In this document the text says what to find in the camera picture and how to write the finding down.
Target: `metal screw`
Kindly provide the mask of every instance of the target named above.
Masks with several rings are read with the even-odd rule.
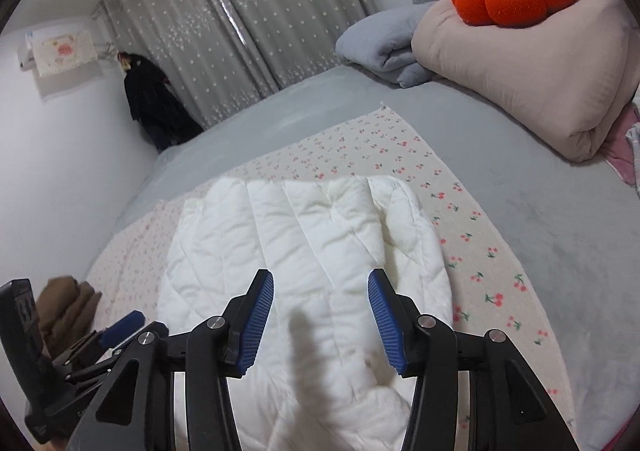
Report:
[[[138,336],[138,342],[141,345],[148,345],[149,343],[154,342],[154,339],[156,339],[156,335],[153,332],[145,332]]]
[[[490,330],[489,339],[494,343],[503,343],[507,340],[507,335],[502,330]]]
[[[225,319],[221,316],[213,316],[207,319],[207,326],[212,330],[222,328],[225,325]]]
[[[418,317],[418,325],[422,328],[433,328],[436,325],[436,320],[431,316]]]

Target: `patterned curtain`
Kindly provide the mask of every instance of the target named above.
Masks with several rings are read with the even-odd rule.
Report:
[[[103,0],[119,49],[167,74],[210,127],[338,65],[335,42],[374,12],[370,0]]]

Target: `pink towel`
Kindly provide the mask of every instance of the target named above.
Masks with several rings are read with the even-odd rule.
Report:
[[[613,440],[609,442],[602,451],[613,451],[616,447],[616,444],[618,443],[618,440],[620,440],[623,434],[625,434],[625,431],[628,429],[630,423],[631,421],[627,422],[625,426],[620,430],[620,432],[615,437],[613,437]]]
[[[629,103],[611,126],[607,139],[600,148],[600,154],[607,163],[630,186],[636,185],[636,171],[634,169],[634,152],[625,135],[631,126],[638,121],[636,110],[632,103]]]

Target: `white quilted comforter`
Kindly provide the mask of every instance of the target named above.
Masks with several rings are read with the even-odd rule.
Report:
[[[228,380],[244,451],[401,448],[415,383],[386,361],[367,300],[378,267],[421,312],[451,324],[436,232],[400,180],[220,179],[186,203],[159,293],[172,334],[221,314],[257,269],[274,278],[255,365]],[[175,411],[185,449],[179,375]]]

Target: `hanging clothes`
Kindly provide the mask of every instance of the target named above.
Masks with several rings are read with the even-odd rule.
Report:
[[[159,152],[183,144],[203,132],[180,101],[169,90],[164,72],[149,59],[121,52],[126,62],[124,88],[131,118],[142,124]]]

